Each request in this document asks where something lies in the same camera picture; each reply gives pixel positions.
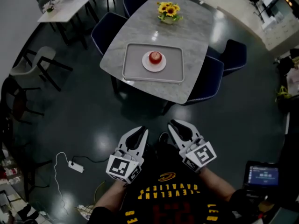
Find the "table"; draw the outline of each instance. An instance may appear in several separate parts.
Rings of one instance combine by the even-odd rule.
[[[183,20],[168,25],[158,18],[157,2],[178,3]],[[197,80],[209,44],[212,14],[190,0],[148,0],[125,23],[111,42],[100,67],[111,76],[148,94],[184,104]],[[180,47],[183,50],[185,80],[181,84],[149,81],[127,81],[122,66],[129,42],[142,42]]]
[[[87,49],[87,44],[85,41],[84,36],[81,34],[79,31],[78,27],[75,25],[73,21],[73,16],[76,15],[79,23],[82,25],[82,22],[77,14],[77,12],[83,7],[87,6],[88,10],[90,11],[93,19],[95,20],[96,23],[99,22],[99,18],[97,17],[93,7],[89,3],[90,0],[61,0],[57,4],[57,9],[54,9],[50,13],[44,13],[38,22],[55,22],[57,24],[57,28],[62,36],[62,39],[64,40],[66,45],[69,45],[71,42],[79,40],[82,42],[83,46],[85,49]],[[71,21],[72,26],[74,27],[76,33],[78,34],[78,37],[73,38],[73,39],[68,39],[65,32],[64,28],[60,23],[63,22],[69,22]]]

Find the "red apple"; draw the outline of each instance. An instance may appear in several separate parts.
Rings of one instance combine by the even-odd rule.
[[[161,62],[162,60],[162,55],[161,53],[157,52],[157,51],[153,51],[150,53],[149,55],[149,61],[153,64],[153,65],[157,65]]]

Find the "white plate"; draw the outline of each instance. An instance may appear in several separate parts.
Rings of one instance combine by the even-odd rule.
[[[162,60],[157,65],[153,65],[150,62],[150,59],[149,59],[150,53],[152,53],[153,51],[154,50],[149,51],[149,52],[147,52],[147,53],[145,53],[143,55],[143,57],[142,57],[142,65],[144,66],[145,69],[147,69],[149,71],[158,72],[158,71],[161,71],[161,70],[163,70],[165,68],[165,66],[166,66],[166,58],[165,58],[165,56],[161,52],[159,52],[162,55]]]

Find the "screen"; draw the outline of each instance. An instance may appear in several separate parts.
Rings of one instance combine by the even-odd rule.
[[[278,168],[250,166],[248,184],[278,185]]]

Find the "dark floor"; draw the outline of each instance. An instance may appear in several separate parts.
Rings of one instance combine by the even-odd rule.
[[[222,12],[204,6],[214,15],[211,47],[222,52],[226,41],[234,39],[245,43],[248,49],[247,66],[224,77],[216,97],[190,106],[175,105],[161,116],[164,105],[161,99],[125,85],[118,97],[114,94],[110,76],[100,69],[101,57],[90,36],[85,37],[88,50],[80,42],[67,47],[57,31],[44,25],[29,48],[53,47],[56,59],[71,66],[73,72],[55,66],[49,68],[61,92],[39,77],[17,79],[22,87],[42,88],[28,91],[32,101],[29,108],[45,113],[44,117],[26,114],[24,119],[34,122],[32,126],[15,123],[17,143],[31,141],[26,152],[36,161],[55,161],[59,152],[65,152],[68,159],[86,155],[99,161],[114,151],[128,130],[145,125],[149,129],[149,142],[153,143],[166,130],[170,119],[181,119],[194,124],[212,143],[218,157],[209,168],[235,188],[241,188],[248,160],[278,160],[284,139],[284,117],[275,103],[278,77],[273,58],[259,40]],[[97,0],[95,11],[102,17],[107,11],[106,0]],[[122,0],[116,0],[116,12],[123,15]],[[88,26],[95,25],[84,9],[79,15]],[[70,215],[54,223],[86,223],[72,207],[93,204],[97,186],[106,180],[105,190],[113,182],[105,173],[106,162],[94,164],[85,159],[77,162],[84,166],[84,173],[69,169],[65,158],[58,157],[57,179]],[[38,171],[37,185],[50,184],[50,187],[35,189],[30,202],[39,210],[42,206],[54,219],[65,213],[53,166]]]

